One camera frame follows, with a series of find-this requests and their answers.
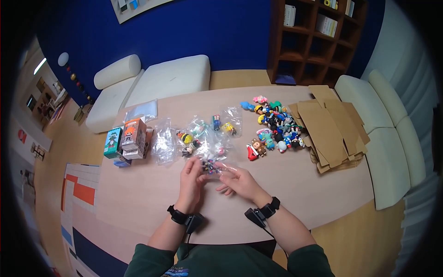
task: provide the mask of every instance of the green sweatshirt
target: green sweatshirt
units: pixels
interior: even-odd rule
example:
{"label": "green sweatshirt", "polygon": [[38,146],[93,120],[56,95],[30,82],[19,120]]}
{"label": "green sweatshirt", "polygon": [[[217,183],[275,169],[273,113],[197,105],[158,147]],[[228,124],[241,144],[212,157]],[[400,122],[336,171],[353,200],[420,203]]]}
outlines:
{"label": "green sweatshirt", "polygon": [[174,265],[174,252],[137,244],[125,277],[230,277],[334,276],[323,248],[317,244],[302,247],[288,257],[286,271],[276,262],[250,246],[198,245],[186,255],[186,245],[177,251],[179,261]]}

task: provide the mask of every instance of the white sofa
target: white sofa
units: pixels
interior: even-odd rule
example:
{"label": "white sofa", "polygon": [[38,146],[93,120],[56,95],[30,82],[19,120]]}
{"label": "white sofa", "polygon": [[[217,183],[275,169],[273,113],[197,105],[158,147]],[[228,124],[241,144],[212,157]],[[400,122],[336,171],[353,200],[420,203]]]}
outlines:
{"label": "white sofa", "polygon": [[393,206],[426,177],[420,142],[405,107],[377,70],[369,74],[369,82],[342,75],[335,90],[342,101],[353,103],[371,139],[366,158],[376,209]]}
{"label": "white sofa", "polygon": [[206,55],[184,57],[141,69],[137,55],[130,55],[95,74],[103,89],[86,119],[94,133],[109,131],[120,109],[154,99],[209,89],[210,64]]}

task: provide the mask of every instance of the hand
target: hand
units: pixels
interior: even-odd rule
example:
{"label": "hand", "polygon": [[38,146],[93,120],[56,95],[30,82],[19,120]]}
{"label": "hand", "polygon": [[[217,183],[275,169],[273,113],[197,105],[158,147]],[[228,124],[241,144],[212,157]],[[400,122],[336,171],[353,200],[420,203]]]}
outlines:
{"label": "hand", "polygon": [[258,207],[262,207],[272,201],[272,197],[257,184],[254,177],[246,169],[220,162],[216,166],[223,169],[220,176],[220,181],[223,184],[217,187],[216,191],[228,188],[225,191],[225,195],[230,195],[235,191],[241,197],[254,202]]}
{"label": "hand", "polygon": [[180,173],[180,194],[174,208],[184,214],[194,212],[195,205],[200,201],[202,186],[208,175],[202,175],[200,159],[193,157],[186,162]]}

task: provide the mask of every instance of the green box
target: green box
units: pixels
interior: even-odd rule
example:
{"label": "green box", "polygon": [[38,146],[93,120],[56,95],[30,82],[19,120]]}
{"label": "green box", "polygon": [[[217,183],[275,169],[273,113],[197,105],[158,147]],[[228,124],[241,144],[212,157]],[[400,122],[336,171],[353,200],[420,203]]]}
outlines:
{"label": "green box", "polygon": [[123,156],[123,150],[120,149],[120,140],[123,130],[115,128],[108,132],[105,142],[105,150],[103,155],[108,159],[118,158]]}

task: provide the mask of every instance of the person's left hand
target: person's left hand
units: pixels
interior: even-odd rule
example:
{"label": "person's left hand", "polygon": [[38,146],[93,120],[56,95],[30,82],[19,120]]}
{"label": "person's left hand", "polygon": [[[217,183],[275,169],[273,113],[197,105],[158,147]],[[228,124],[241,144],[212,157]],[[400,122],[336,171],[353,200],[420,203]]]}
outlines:
{"label": "person's left hand", "polygon": [[195,205],[200,201],[200,192],[207,177],[208,175],[202,175],[200,159],[190,158],[180,173],[180,194],[174,208],[184,214],[193,213]]}

